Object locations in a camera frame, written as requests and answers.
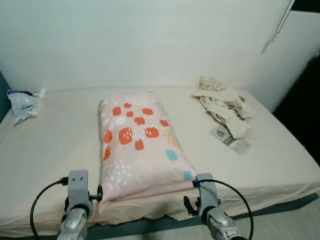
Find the mattress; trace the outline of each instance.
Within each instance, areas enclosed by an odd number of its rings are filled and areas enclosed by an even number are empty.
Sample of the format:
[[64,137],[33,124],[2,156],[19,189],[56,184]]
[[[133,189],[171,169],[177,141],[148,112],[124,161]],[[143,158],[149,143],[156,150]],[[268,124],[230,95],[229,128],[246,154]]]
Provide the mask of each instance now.
[[[14,126],[12,111],[0,123],[0,237],[31,236],[29,212],[36,195],[48,184],[72,170],[89,172],[90,193],[100,179],[98,104],[110,94],[136,92],[144,88],[99,88],[49,92],[39,116]],[[320,191],[320,168],[303,146],[248,92],[243,94],[255,117],[247,140],[251,148],[243,155],[215,138],[218,126],[197,99],[194,87],[153,88],[173,124],[190,162],[200,173],[236,187],[253,211],[293,201]],[[240,198],[220,185],[218,197],[230,216],[245,213]],[[167,214],[188,218],[183,196],[193,202],[197,189],[112,202],[90,223],[118,224],[142,217],[156,219]],[[54,186],[40,198],[35,223],[40,235],[59,231],[67,188]]]

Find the black cable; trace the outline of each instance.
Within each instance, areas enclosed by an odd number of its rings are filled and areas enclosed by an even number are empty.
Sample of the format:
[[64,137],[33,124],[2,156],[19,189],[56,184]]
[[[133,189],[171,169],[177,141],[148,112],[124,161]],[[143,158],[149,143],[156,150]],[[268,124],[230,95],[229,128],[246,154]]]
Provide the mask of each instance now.
[[67,185],[68,184],[68,177],[63,177],[61,178],[59,181],[53,182],[50,185],[46,186],[35,198],[35,200],[33,201],[31,210],[30,210],[30,226],[33,232],[33,235],[35,237],[36,240],[39,240],[39,235],[37,233],[37,230],[35,228],[35,223],[34,223],[34,211],[35,211],[35,206],[37,201],[39,200],[40,196],[49,188],[51,188],[52,186],[56,185],[56,184],[62,184],[62,185]]
[[249,218],[250,218],[250,235],[249,235],[249,240],[252,240],[253,234],[254,234],[254,217],[252,216],[252,212],[251,209],[249,207],[248,202],[246,201],[245,197],[237,190],[235,189],[233,186],[223,182],[223,181],[219,181],[219,180],[214,180],[214,179],[202,179],[202,180],[195,180],[193,182],[193,185],[195,187],[201,187],[201,185],[199,183],[204,183],[204,182],[212,182],[212,183],[217,183],[217,184],[222,184],[230,189],[232,189],[233,191],[235,191],[239,197],[242,199],[242,201],[244,202],[246,209],[248,210],[248,214],[249,214]]

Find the tag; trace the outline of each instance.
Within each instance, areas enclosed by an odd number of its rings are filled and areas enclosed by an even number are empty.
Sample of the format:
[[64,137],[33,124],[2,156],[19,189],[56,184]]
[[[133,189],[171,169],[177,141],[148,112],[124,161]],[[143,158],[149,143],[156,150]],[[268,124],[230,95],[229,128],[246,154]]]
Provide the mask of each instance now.
[[232,138],[229,130],[223,125],[219,125],[210,133],[239,155],[244,154],[251,147],[251,144],[244,138]]

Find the black wire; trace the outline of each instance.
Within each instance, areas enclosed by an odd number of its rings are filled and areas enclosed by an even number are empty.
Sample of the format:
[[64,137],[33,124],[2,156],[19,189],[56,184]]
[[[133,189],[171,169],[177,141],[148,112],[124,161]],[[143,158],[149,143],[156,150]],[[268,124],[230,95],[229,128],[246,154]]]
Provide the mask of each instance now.
[[35,210],[35,206],[36,206],[36,203],[37,201],[39,200],[40,196],[49,188],[51,188],[52,186],[56,185],[56,184],[61,184],[61,180],[59,181],[56,181],[54,183],[51,183],[50,185],[46,186],[35,198],[33,204],[32,204],[32,207],[31,207],[31,211],[30,211],[30,226],[31,226],[31,229],[32,229],[32,232],[33,232],[33,235],[35,237],[36,240],[39,240],[39,235],[37,233],[37,230],[35,228],[35,223],[34,223],[34,210]]
[[249,235],[249,240],[252,240],[253,234],[254,234],[254,218],[252,216],[252,212],[251,209],[249,207],[248,202],[246,201],[245,197],[237,190],[235,189],[233,186],[223,182],[223,181],[219,181],[219,180],[214,180],[214,179],[202,179],[202,180],[196,180],[197,183],[204,183],[204,182],[212,182],[212,183],[218,183],[218,184],[222,184],[225,185],[226,187],[232,189],[233,191],[235,191],[240,198],[242,199],[242,201],[244,202],[246,209],[248,210],[248,214],[249,214],[249,218],[250,218],[250,235]]

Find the plastic bag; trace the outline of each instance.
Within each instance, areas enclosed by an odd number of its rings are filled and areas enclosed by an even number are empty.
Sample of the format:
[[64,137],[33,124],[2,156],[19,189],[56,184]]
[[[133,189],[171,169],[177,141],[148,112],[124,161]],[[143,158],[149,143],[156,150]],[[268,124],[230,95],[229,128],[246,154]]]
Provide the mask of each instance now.
[[11,108],[16,116],[13,125],[16,125],[29,117],[36,117],[38,115],[42,105],[41,99],[46,96],[46,89],[41,88],[39,93],[8,89],[6,94],[11,101]]

